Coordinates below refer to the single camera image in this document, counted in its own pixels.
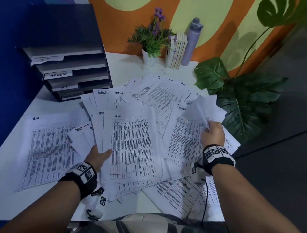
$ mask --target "orange stripe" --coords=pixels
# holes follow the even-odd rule
[[[156,7],[162,8],[165,14],[165,27],[169,28],[180,0],[169,1],[152,0],[140,9],[121,11],[108,5],[104,0],[89,0],[93,5],[101,38],[107,52],[141,55],[139,44],[131,44],[127,39],[131,37],[135,26],[149,25]]]
[[[194,50],[191,60],[204,61],[212,57],[220,57],[254,1],[234,0],[220,28],[206,43]],[[206,33],[205,27],[202,30],[202,33]]]
[[[278,46],[286,35],[294,28],[294,24],[275,27],[254,54],[244,63],[240,74],[253,72],[266,57]],[[234,76],[239,67],[229,71],[230,76]]]

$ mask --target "forearm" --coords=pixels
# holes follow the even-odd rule
[[[47,193],[8,222],[3,232],[64,232],[80,202],[73,181],[57,183]]]
[[[299,232],[236,168],[217,164],[212,174],[230,232]]]

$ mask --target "wristband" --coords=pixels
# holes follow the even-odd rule
[[[78,163],[66,172],[61,181],[74,181],[80,189],[82,200],[97,187],[97,173],[89,163]]]
[[[203,150],[204,170],[212,175],[212,168],[217,164],[228,164],[235,167],[235,159],[225,147],[219,145],[208,145]]]

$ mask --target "white pot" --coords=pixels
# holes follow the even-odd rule
[[[148,57],[148,52],[145,52],[142,49],[142,53],[143,53],[143,60],[144,60],[144,64],[146,66],[154,66],[157,63],[158,57],[156,56],[156,58],[154,58],[153,56]]]

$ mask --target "purple water bottle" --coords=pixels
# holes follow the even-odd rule
[[[193,50],[196,47],[202,28],[203,25],[199,22],[199,18],[194,18],[187,33],[188,44],[185,48],[185,53],[183,54],[181,65],[188,65],[190,63]]]

